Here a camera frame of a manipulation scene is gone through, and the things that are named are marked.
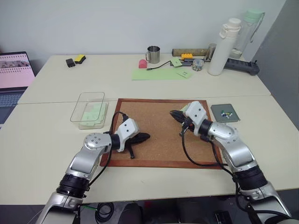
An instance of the cork board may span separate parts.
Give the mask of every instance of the cork board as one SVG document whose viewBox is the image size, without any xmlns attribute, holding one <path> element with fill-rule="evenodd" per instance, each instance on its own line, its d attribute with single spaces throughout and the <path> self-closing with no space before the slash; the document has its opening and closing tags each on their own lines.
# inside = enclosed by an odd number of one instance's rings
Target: cork board
<svg viewBox="0 0 299 224">
<path fill-rule="evenodd" d="M 182 148 L 179 136 L 181 125 L 169 114 L 171 110 L 180 110 L 193 100 L 152 100 L 118 99 L 115 111 L 122 111 L 138 124 L 140 132 L 150 134 L 145 142 L 133 145 L 135 159 L 130 158 L 128 150 L 122 153 L 113 151 L 109 166 L 112 167 L 165 167 L 165 168 L 200 168 L 191 163 Z M 208 119 L 210 113 L 205 100 L 200 100 Z M 114 127 L 122 122 L 122 116 L 116 117 Z M 185 146 L 190 157 L 201 164 L 216 163 L 210 143 L 202 141 L 193 133 L 185 133 Z M 221 160 L 219 148 L 216 148 Z M 108 154 L 102 156 L 100 165 L 104 166 Z"/>
</svg>

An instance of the white table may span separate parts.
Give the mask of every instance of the white table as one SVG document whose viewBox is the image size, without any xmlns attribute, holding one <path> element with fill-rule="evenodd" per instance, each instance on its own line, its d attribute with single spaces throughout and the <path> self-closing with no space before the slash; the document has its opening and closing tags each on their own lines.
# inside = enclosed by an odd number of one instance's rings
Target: white table
<svg viewBox="0 0 299 224">
<path fill-rule="evenodd" d="M 233 125 L 275 189 L 299 187 L 299 132 L 272 96 L 204 99 L 209 108 L 233 105 L 241 119 Z M 74 106 L 17 105 L 0 130 L 0 204 L 47 202 L 84 137 L 92 132 L 69 121 Z M 105 126 L 95 131 L 109 129 L 115 107 L 116 101 L 110 101 Z M 223 195 L 234 190 L 222 170 L 108 167 L 87 192 L 85 203 Z"/>
<path fill-rule="evenodd" d="M 75 56 L 52 56 L 23 94 L 19 104 L 45 102 L 76 102 L 82 92 L 105 92 L 107 100 L 118 98 L 179 99 L 230 96 L 270 95 L 258 76 L 224 70 L 217 77 L 206 71 L 187 70 L 194 75 L 187 80 L 132 81 L 131 75 L 138 68 L 144 55 L 88 55 L 86 60 L 68 68 L 65 60 Z M 162 54 L 159 64 L 171 54 Z"/>
</svg>

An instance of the metal cup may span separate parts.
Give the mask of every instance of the metal cup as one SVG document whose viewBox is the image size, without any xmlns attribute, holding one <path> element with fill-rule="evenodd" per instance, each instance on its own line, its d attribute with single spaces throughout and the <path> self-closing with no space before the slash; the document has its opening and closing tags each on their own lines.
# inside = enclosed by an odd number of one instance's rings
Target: metal cup
<svg viewBox="0 0 299 224">
<path fill-rule="evenodd" d="M 160 62 L 160 48 L 157 46 L 148 47 L 148 52 L 145 54 L 145 59 L 151 64 Z"/>
</svg>

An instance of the clear water bottle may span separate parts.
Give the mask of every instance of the clear water bottle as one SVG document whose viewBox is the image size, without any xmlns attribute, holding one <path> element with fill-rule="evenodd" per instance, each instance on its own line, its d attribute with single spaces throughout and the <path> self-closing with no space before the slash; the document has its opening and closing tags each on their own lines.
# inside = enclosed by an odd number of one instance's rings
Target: clear water bottle
<svg viewBox="0 0 299 224">
<path fill-rule="evenodd" d="M 238 34 L 237 41 L 235 42 L 230 57 L 236 59 L 241 57 L 249 41 L 253 42 L 253 36 L 260 27 L 264 16 L 265 12 L 254 9 L 247 10 L 241 23 L 241 30 Z"/>
<path fill-rule="evenodd" d="M 241 28 L 241 20 L 231 18 L 226 24 L 222 25 L 219 33 L 219 40 L 213 54 L 208 73 L 212 76 L 218 76 L 222 73 L 228 56 L 235 44 L 236 38 Z"/>
</svg>

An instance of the laptop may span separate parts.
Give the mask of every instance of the laptop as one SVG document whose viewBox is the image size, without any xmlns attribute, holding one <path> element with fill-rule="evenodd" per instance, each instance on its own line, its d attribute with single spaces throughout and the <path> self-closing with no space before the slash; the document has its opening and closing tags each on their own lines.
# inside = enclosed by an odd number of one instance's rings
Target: laptop
<svg viewBox="0 0 299 224">
<path fill-rule="evenodd" d="M 0 53 L 0 127 L 34 80 L 27 53 Z"/>
</svg>

